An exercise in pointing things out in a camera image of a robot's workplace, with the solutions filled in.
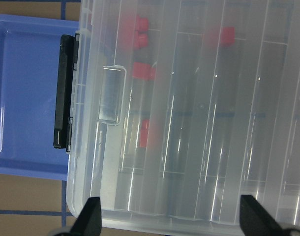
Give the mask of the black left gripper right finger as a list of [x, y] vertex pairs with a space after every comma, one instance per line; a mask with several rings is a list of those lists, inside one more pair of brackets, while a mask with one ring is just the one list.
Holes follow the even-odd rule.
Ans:
[[287, 235], [252, 195], [240, 197], [240, 228], [245, 236]]

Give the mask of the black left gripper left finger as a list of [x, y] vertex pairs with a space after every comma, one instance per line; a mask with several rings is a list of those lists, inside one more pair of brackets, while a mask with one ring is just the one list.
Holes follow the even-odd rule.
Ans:
[[102, 230], [101, 202], [90, 197], [69, 231], [70, 236], [99, 236]]

